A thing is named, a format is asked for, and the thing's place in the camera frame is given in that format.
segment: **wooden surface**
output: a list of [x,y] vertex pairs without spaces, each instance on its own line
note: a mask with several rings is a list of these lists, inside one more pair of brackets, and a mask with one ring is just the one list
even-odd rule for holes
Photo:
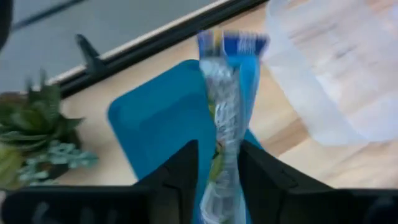
[[[265,6],[219,26],[265,32]],[[97,152],[99,165],[73,170],[60,178],[72,185],[126,185],[136,181],[106,119],[110,103],[122,94],[156,77],[182,60],[197,59],[195,38],[135,64],[119,74],[64,100],[69,117],[86,117],[79,131],[85,147]],[[398,142],[325,147],[308,134],[284,92],[266,66],[261,79],[250,128],[271,154],[302,172],[334,187],[397,187]]]

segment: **potted plant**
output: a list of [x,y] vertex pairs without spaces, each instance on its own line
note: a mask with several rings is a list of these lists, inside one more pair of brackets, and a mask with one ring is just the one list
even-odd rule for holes
[[27,82],[26,94],[0,96],[0,187],[52,184],[68,169],[92,166],[98,160],[81,150],[76,127],[82,119],[60,112],[60,88],[46,85],[41,73],[40,89]]

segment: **snack bar wrapper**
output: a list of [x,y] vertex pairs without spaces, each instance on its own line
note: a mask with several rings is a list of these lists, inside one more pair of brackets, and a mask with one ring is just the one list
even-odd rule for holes
[[[200,203],[200,223],[246,223],[237,156],[258,88],[258,57],[268,43],[267,36],[247,32],[206,30],[198,34],[200,69],[217,139]],[[255,61],[251,72],[245,72],[247,61]]]

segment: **translucent plastic container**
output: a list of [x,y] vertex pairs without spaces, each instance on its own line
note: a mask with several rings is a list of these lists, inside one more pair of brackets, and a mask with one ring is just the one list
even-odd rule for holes
[[265,62],[325,145],[398,137],[398,0],[271,0]]

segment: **blue plastic tray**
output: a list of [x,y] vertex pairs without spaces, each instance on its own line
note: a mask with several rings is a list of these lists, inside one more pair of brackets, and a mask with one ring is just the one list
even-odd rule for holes
[[[216,144],[198,61],[186,60],[120,96],[109,107],[108,118],[138,179],[150,174],[189,140],[198,140],[196,216]],[[261,148],[250,131],[245,139]]]

